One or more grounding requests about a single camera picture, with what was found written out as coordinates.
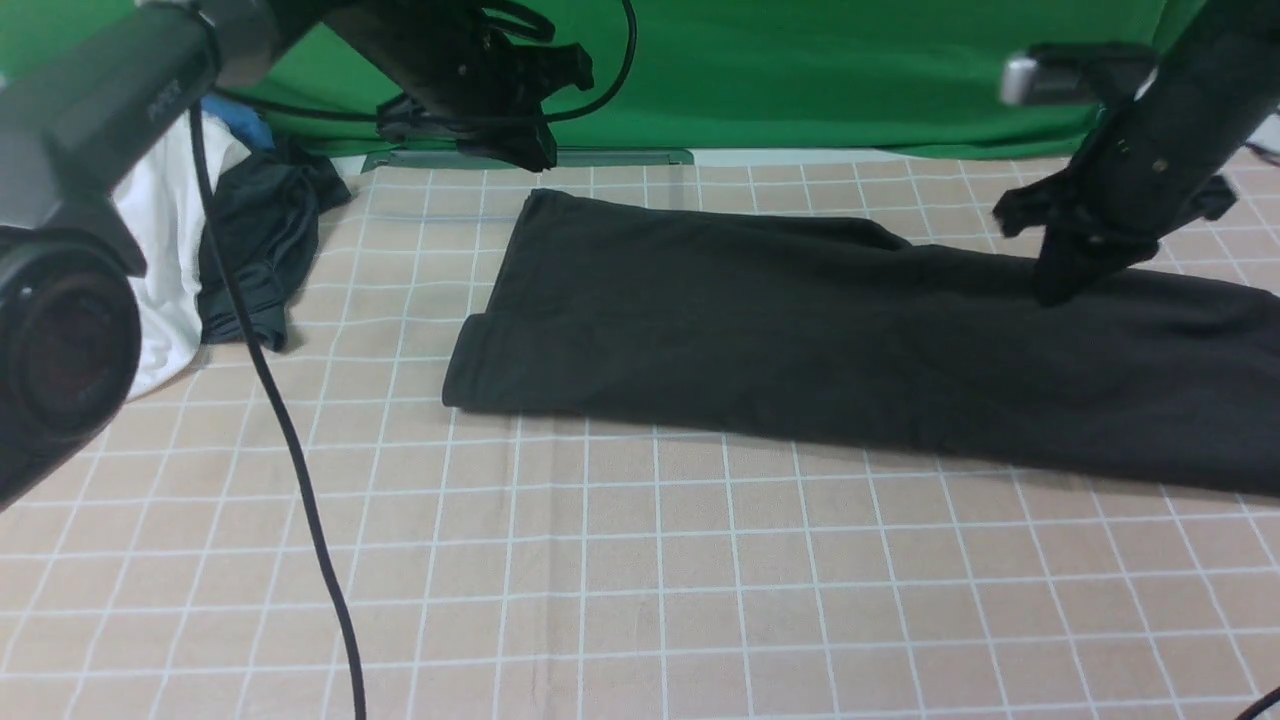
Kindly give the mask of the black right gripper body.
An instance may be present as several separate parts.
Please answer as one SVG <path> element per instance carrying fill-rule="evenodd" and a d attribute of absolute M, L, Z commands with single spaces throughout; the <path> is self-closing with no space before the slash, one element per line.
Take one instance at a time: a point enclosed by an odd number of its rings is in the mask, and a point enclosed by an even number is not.
<path fill-rule="evenodd" d="M 1166 234 L 1233 209 L 1235 191 L 1216 170 L 1179 168 L 1157 149 L 1153 117 L 1138 109 L 1143 88 L 1125 102 L 1097 104 L 1097 123 L 1065 168 L 1000 197 L 993 215 L 1004 236 L 1042 225 L 1126 266 L 1155 255 Z"/>

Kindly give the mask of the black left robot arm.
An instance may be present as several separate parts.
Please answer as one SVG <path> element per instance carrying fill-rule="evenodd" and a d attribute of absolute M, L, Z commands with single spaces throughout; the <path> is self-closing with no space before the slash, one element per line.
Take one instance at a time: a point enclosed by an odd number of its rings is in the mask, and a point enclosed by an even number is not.
<path fill-rule="evenodd" d="M 113 201 L 140 159 L 216 91 L 250 87 L 328 26 L 407 97 L 411 135 L 530 172 L 556 164 L 543 102 L 595 86 L 579 44 L 516 1 L 156 1 L 3 92 L 3 505 L 76 456 L 120 410 L 143 331 L 147 263 Z"/>

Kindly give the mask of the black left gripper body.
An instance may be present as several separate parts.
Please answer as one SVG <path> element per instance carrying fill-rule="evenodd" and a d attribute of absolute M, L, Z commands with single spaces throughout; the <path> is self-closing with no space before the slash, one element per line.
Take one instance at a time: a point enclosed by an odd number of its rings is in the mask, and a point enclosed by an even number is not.
<path fill-rule="evenodd" d="M 556 165 L 557 145 L 541 109 L 553 94 L 595 86 L 580 44 L 516 45 L 512 1 L 349 1 L 330 28 L 396 83 L 375 110 L 387 142 L 449 140 L 458 152 L 529 172 Z"/>

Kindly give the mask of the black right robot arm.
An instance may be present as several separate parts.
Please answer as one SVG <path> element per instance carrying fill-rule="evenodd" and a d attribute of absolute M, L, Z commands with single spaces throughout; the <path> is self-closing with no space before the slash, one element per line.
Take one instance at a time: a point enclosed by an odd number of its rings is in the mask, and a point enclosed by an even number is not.
<path fill-rule="evenodd" d="M 1005 104 L 1100 109 L 1064 169 L 995 205 L 1007 237 L 1044 229 L 1032 275 L 1041 304 L 1064 304 L 1233 208 L 1221 170 L 1277 108 L 1277 22 L 1275 1 L 1208 1 L 1165 54 L 1039 44 L 1007 59 Z"/>

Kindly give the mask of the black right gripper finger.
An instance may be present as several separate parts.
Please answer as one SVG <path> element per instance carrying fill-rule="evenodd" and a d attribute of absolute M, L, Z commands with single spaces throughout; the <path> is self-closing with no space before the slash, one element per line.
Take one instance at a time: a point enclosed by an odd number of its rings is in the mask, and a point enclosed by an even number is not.
<path fill-rule="evenodd" d="M 1075 240 L 1044 240 L 1032 272 L 1032 295 L 1041 306 L 1057 306 L 1107 272 L 1103 252 Z"/>

